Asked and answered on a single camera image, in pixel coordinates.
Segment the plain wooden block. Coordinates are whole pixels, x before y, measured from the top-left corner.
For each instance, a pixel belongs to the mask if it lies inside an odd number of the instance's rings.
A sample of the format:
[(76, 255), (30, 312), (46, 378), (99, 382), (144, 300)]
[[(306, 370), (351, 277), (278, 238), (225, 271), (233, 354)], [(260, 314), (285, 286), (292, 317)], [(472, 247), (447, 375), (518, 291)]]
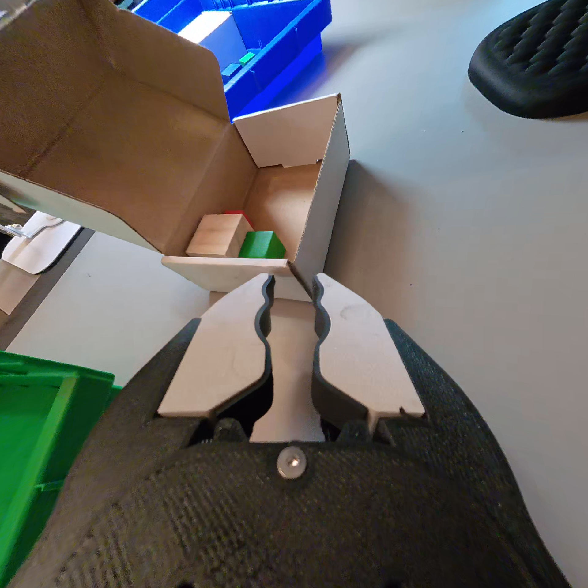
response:
[(238, 258), (253, 227), (244, 214), (205, 215), (187, 246), (186, 255), (207, 258)]

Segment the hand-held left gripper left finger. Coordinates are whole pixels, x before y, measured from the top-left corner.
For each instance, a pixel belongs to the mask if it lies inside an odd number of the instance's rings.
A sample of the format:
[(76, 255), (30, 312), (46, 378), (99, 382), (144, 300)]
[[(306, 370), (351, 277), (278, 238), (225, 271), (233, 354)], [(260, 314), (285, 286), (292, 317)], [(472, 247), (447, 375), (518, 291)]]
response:
[(267, 337), (275, 277), (261, 273), (216, 301), (195, 333), (158, 407), (162, 417), (195, 417), (214, 426), (234, 419), (250, 438), (273, 402)]

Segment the blue plastic bin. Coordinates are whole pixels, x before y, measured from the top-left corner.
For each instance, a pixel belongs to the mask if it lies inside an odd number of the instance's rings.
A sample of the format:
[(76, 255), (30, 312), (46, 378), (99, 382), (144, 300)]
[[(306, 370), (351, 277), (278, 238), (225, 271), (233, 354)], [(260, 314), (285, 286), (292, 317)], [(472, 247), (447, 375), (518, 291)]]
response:
[(176, 34), (204, 11), (233, 14), (247, 65), (221, 69), (231, 119), (262, 111), (322, 52), (332, 22), (330, 1), (121, 1), (119, 8)]

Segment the grey desk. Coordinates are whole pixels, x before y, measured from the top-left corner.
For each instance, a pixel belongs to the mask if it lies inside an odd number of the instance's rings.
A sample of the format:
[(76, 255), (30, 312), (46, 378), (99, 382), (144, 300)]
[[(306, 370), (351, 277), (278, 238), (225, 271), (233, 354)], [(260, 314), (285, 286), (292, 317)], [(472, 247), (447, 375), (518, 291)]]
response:
[[(467, 78), (479, 42), (538, 2), (331, 1), (322, 63), (276, 106), (342, 95), (351, 158), (325, 271), (463, 388), (556, 563), (587, 587), (587, 114), (517, 118)], [(33, 74), (24, 105), (48, 111), (8, 131), (9, 156), (63, 108), (63, 86), (76, 96), (106, 69), (88, 17), (80, 33), (49, 18), (1, 36), (1, 106)], [(213, 298), (155, 252), (86, 242), (7, 347), (124, 386)], [(312, 306), (274, 309), (285, 382), (254, 439), (318, 440), (304, 372), (288, 373), (312, 357)]]

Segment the white cardboard box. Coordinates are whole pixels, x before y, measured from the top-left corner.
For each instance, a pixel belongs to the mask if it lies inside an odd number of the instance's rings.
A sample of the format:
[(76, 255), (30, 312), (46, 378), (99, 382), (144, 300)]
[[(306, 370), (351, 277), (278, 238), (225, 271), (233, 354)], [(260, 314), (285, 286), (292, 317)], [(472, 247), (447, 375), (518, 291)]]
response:
[(204, 11), (178, 35), (212, 52), (221, 69), (247, 54), (233, 14), (228, 11)]
[[(340, 94), (231, 121), (213, 53), (111, 1), (36, 1), (1, 26), (1, 196), (158, 252), (205, 290), (259, 273), (308, 301), (350, 150)], [(244, 214), (283, 259), (190, 257)]]

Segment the green plastic bin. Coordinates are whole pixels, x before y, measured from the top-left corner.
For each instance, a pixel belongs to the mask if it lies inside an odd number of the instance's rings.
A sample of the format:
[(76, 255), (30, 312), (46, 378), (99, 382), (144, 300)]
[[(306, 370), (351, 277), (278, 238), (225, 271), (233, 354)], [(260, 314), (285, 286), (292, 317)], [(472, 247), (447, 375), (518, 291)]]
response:
[(1, 352), (1, 587), (30, 554), (120, 391), (109, 372)]

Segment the black wrist rest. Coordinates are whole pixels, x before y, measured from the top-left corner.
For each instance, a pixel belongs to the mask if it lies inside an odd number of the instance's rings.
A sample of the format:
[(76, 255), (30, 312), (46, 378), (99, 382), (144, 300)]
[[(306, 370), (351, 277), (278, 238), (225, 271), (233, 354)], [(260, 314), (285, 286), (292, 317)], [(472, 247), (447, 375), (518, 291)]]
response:
[(489, 33), (468, 78), (494, 106), (526, 119), (587, 112), (587, 1), (545, 1)]

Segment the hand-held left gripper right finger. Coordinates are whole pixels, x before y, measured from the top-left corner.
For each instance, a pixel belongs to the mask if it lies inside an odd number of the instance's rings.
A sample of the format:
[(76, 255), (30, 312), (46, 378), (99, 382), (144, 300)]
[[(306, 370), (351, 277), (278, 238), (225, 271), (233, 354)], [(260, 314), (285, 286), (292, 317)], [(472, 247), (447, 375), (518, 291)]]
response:
[(426, 409), (383, 316), (325, 273), (313, 277), (315, 333), (311, 396), (327, 430), (382, 419), (422, 418)]

